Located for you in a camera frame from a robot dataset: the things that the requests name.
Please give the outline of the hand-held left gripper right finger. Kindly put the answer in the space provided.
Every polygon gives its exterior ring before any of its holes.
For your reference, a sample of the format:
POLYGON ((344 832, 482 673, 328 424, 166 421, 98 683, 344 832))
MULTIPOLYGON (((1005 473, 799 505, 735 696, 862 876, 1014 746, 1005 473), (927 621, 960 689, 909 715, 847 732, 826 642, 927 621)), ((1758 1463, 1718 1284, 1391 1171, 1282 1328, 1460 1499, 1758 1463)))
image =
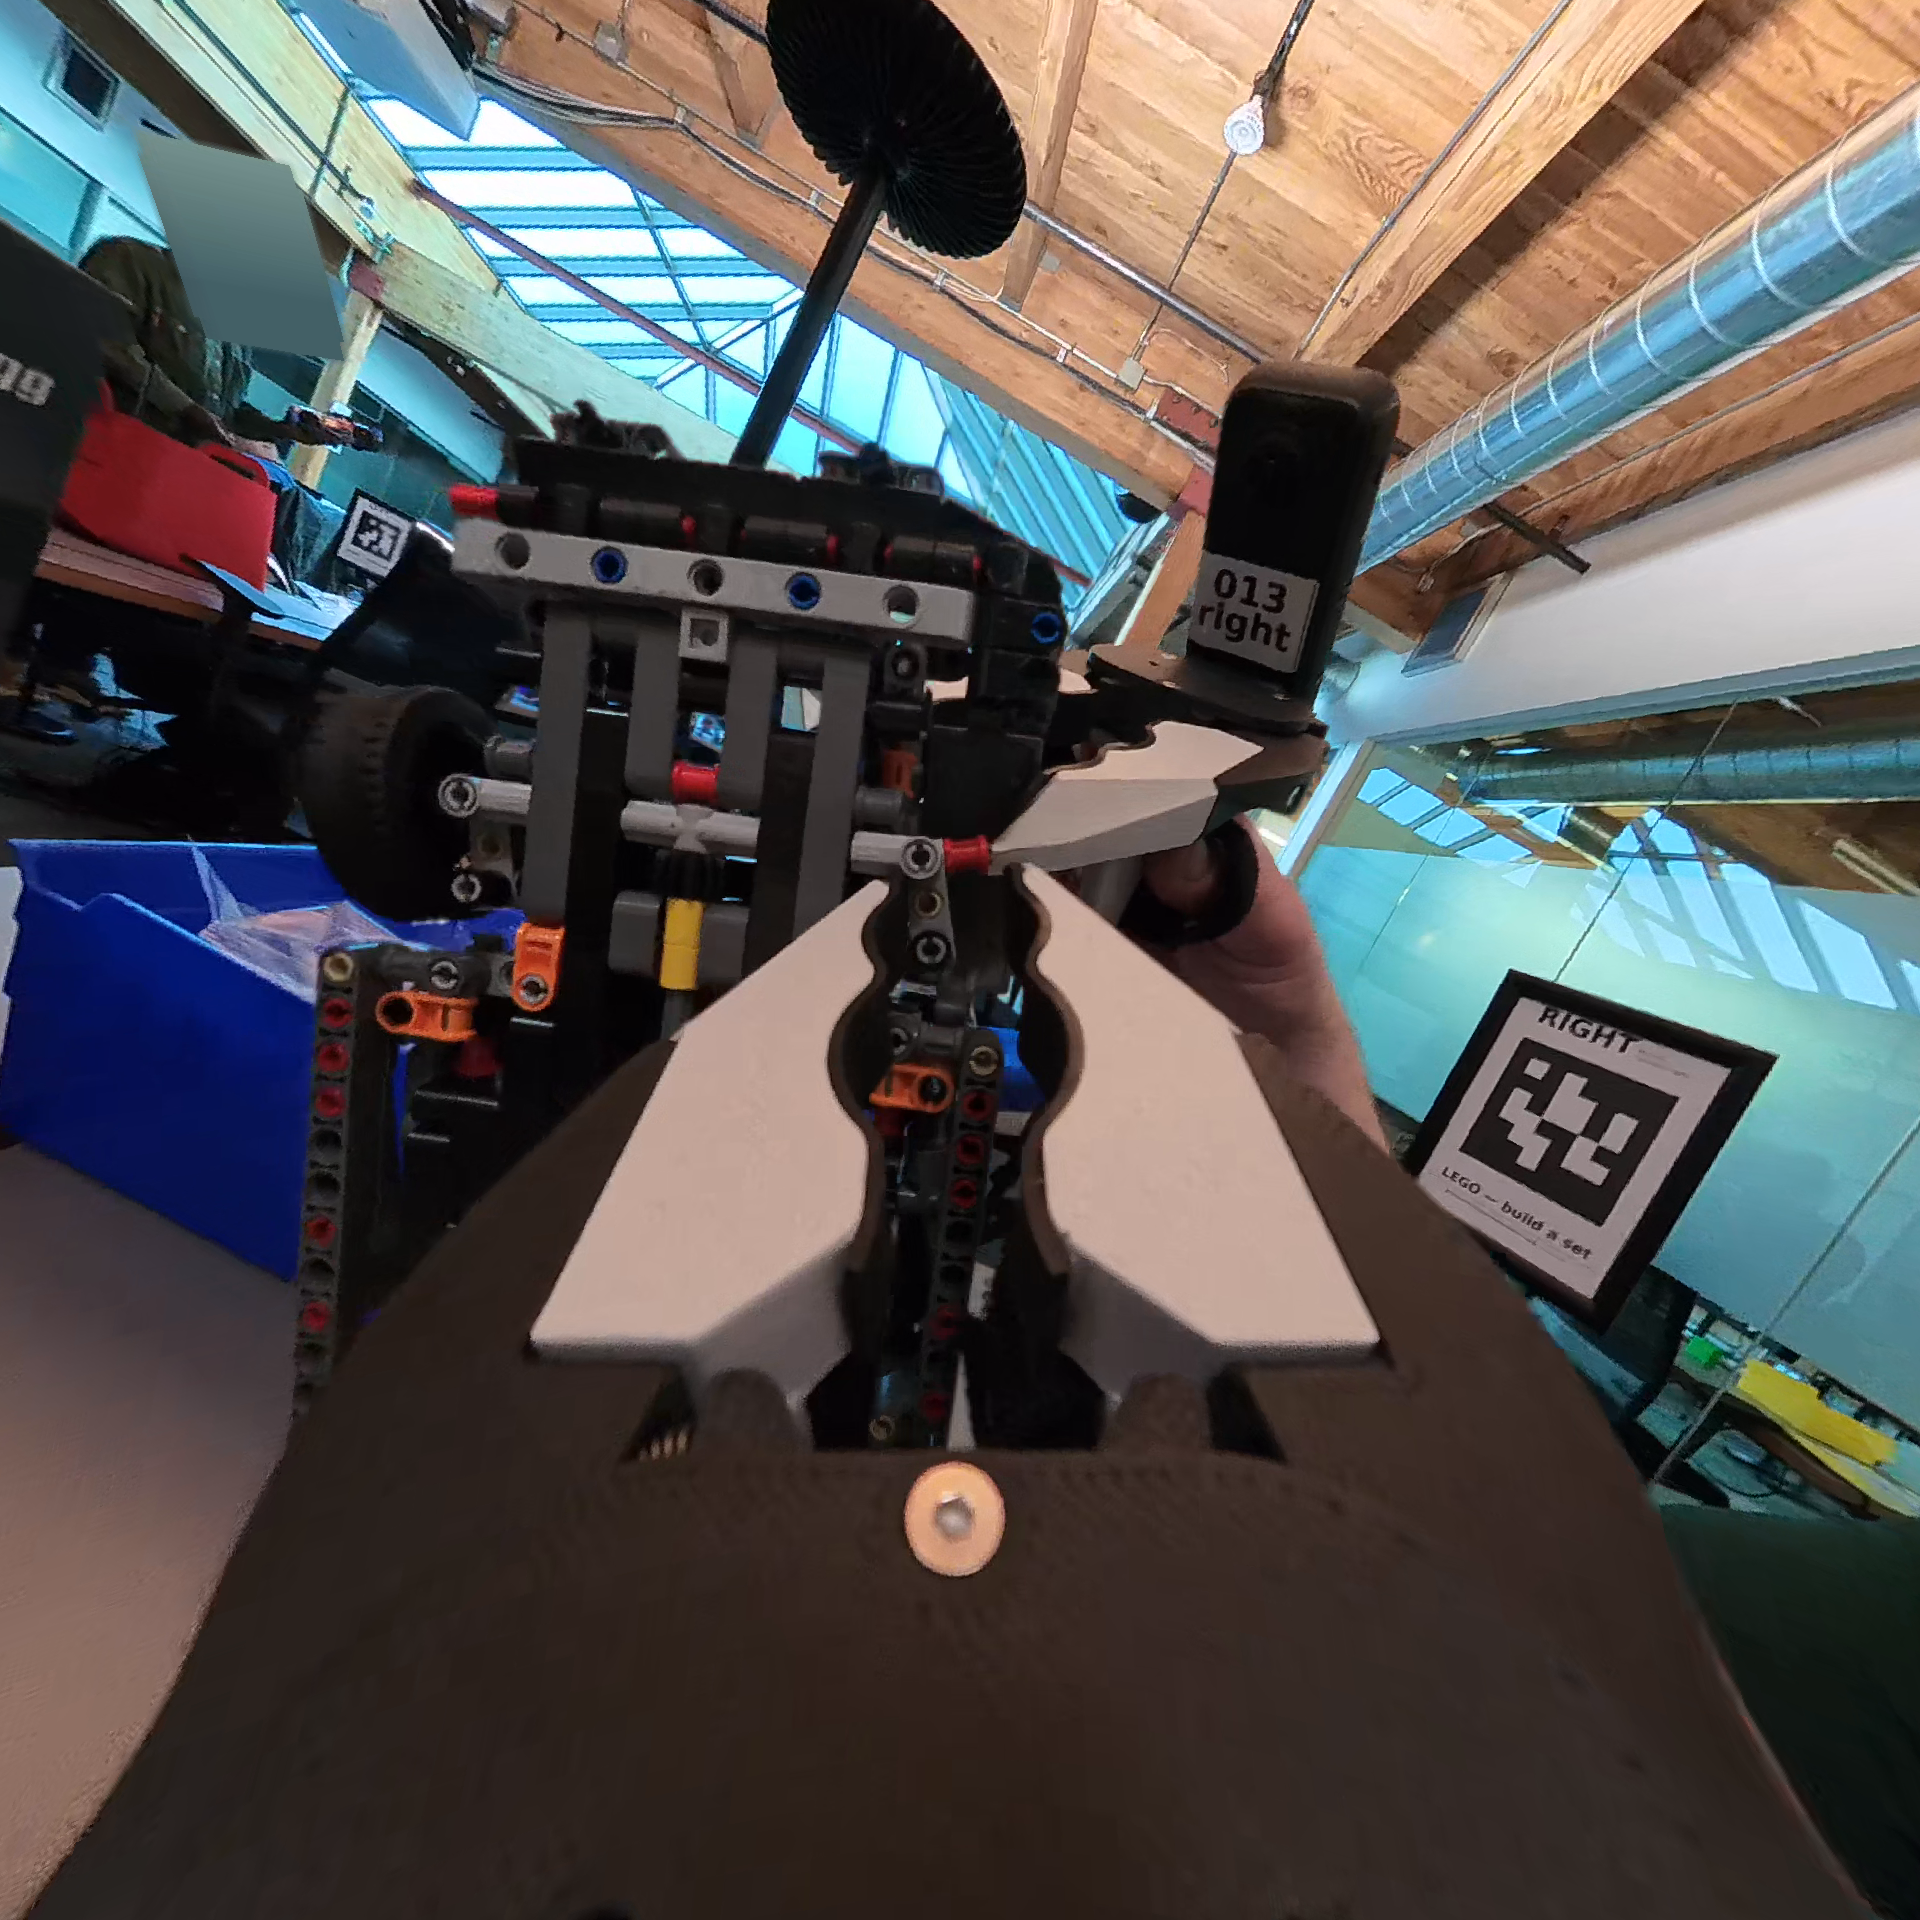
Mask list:
POLYGON ((1132 1387, 1354 1370, 1378 1325, 1232 1021, 1018 871, 1060 1026, 1014 1191, 1014 1447, 1088 1450, 1132 1387))

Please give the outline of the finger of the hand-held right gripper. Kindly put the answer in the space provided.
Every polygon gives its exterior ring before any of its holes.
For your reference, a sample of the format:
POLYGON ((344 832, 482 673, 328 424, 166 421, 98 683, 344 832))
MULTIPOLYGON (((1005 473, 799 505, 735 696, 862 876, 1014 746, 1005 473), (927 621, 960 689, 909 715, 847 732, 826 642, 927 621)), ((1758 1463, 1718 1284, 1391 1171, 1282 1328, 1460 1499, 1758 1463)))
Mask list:
POLYGON ((1190 705, 1176 693, 1063 693, 1048 720, 1048 771, 1090 761, 1106 747, 1146 746, 1155 725, 1190 717, 1190 705))
POLYGON ((992 839, 992 874, 1080 871, 1187 848, 1218 801, 1218 780, 1262 747, 1218 730, 1152 730, 1094 759, 1048 771, 1035 799, 992 839))

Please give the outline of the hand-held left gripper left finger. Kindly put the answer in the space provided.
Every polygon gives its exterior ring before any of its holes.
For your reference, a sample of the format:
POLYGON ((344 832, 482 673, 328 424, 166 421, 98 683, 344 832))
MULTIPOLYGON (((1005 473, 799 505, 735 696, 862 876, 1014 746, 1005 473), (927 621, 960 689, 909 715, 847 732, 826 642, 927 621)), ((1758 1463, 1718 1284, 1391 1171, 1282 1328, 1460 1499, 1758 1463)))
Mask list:
POLYGON ((799 1408, 847 1356, 843 1281, 883 1191, 895 903, 864 883, 680 1029, 535 1320, 541 1360, 661 1363, 693 1387, 757 1373, 799 1408))

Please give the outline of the lego car chassis model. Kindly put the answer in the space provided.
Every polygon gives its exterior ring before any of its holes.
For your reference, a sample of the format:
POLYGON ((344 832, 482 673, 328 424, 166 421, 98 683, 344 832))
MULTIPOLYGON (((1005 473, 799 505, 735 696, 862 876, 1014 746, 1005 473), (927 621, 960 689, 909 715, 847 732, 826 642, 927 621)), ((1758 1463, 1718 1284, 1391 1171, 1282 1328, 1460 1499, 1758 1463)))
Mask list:
POLYGON ((829 1385, 852 1445, 949 1436, 992 1226, 1010 991, 992 839, 1038 792, 1066 608, 1035 548, 879 453, 671 459, 588 402, 453 489, 367 600, 450 683, 326 696, 298 784, 344 898, 413 944, 318 961, 295 1412, 480 1195, 635 1052, 864 880, 891 896, 879 1275, 829 1385))

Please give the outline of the person's right hand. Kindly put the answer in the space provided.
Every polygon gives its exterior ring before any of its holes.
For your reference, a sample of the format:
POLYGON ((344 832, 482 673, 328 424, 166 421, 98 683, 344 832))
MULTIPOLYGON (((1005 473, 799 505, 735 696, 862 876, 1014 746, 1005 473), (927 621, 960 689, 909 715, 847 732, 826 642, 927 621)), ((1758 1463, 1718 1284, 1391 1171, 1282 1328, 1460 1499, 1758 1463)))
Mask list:
POLYGON ((1142 889, 1180 922, 1202 922, 1245 874, 1254 879, 1254 892, 1236 927, 1210 941, 1155 948, 1155 955, 1239 1032, 1275 1050, 1292 1081, 1388 1149, 1359 1044, 1307 905, 1260 829, 1234 819, 1205 845, 1152 855, 1142 864, 1142 889))

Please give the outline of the framed marker sign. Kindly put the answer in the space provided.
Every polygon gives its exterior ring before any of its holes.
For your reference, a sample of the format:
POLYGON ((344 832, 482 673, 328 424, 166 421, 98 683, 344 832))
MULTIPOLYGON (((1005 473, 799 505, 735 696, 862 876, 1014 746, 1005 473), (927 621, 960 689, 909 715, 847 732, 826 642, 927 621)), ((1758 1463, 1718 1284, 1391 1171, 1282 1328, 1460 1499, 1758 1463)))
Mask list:
POLYGON ((1610 1328, 1773 1066, 1510 969, 1403 1169, 1531 1292, 1610 1328))

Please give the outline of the blue plastic bin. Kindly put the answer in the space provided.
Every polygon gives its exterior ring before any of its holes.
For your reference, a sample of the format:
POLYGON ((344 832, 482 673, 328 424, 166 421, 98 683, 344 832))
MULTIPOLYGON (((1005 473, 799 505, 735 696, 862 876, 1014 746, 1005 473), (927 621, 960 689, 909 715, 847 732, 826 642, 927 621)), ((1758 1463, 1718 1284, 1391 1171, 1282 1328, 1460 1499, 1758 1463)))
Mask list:
POLYGON ((298 935, 304 981, 284 984, 207 940, 238 922, 348 905, 304 845, 15 839, 15 947, 7 968, 4 1128, 98 1184, 318 1292, 352 1264, 338 1161, 340 1096, 312 1107, 318 954, 348 944, 463 951, 516 931, 373 922, 298 935))

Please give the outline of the yellow table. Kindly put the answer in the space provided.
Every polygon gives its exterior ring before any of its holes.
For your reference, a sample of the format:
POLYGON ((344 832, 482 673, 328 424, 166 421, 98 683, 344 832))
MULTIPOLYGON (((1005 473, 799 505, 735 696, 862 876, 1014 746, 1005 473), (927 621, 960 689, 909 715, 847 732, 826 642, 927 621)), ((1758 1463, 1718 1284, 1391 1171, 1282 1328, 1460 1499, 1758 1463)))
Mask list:
POLYGON ((1718 1411, 1758 1419, 1842 1479, 1886 1479, 1898 1458, 1892 1436, 1829 1407, 1812 1384, 1768 1360, 1747 1360, 1718 1393, 1718 1411))

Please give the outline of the brown office desk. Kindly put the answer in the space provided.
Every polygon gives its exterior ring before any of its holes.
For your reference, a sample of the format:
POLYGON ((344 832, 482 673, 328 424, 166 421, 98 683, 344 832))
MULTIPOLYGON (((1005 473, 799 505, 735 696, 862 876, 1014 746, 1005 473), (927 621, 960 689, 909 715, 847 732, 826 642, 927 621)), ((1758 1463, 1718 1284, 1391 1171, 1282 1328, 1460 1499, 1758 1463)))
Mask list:
POLYGON ((331 592, 255 589, 218 567, 194 564, 180 575, 61 529, 46 538, 35 580, 166 618, 196 620, 204 626, 226 616, 246 616, 251 639, 299 652, 319 650, 359 611, 357 602, 331 592))

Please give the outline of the red bag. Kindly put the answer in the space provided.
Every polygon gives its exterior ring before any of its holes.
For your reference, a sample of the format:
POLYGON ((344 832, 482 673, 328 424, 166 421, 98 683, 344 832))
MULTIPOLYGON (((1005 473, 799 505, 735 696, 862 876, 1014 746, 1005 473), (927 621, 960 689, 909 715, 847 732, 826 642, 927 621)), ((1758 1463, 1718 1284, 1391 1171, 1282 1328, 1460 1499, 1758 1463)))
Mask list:
POLYGON ((55 520, 69 533, 162 569, 205 562, 270 584, 276 489, 230 449, 192 449, 120 412, 106 383, 87 413, 55 520))

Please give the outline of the white ceiling projector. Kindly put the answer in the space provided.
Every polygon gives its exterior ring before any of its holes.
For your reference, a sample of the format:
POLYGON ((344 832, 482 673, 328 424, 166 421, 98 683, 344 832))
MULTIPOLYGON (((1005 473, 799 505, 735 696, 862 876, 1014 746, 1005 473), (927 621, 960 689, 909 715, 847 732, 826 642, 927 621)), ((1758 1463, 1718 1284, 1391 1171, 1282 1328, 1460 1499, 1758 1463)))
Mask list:
POLYGON ((466 65, 419 2, 298 2, 344 71, 435 128, 466 139, 480 98, 466 65))

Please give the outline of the grey wall vent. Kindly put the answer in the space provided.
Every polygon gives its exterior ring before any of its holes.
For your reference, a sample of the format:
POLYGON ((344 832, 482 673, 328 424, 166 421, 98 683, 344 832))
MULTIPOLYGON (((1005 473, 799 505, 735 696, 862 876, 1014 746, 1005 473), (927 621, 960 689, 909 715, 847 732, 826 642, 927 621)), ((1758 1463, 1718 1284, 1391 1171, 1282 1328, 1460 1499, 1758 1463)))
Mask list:
POLYGON ((1419 676, 1462 661, 1496 611, 1509 584, 1510 577, 1500 575, 1487 584, 1476 584, 1471 589, 1452 596, 1429 626, 1429 634, 1403 657, 1400 673, 1405 676, 1419 676))

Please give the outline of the silver ventilation duct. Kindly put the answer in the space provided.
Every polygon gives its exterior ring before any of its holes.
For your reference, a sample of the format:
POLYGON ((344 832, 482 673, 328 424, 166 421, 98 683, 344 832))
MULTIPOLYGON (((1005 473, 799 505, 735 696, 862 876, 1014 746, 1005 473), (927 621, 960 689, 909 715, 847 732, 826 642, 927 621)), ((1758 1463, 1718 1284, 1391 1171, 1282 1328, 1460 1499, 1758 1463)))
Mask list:
POLYGON ((1916 258, 1909 87, 1399 459, 1356 572, 1899 280, 1916 258))

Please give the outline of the grey ventilation duct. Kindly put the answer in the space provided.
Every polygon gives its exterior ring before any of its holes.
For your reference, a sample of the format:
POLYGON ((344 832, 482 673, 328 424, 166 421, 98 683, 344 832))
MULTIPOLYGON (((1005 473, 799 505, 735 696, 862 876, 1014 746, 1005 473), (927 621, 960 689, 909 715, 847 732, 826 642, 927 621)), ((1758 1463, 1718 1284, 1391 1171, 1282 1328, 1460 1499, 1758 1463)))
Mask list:
POLYGON ((1916 735, 1720 736, 1708 747, 1496 755, 1455 772, 1475 802, 1820 804, 1917 799, 1916 735))

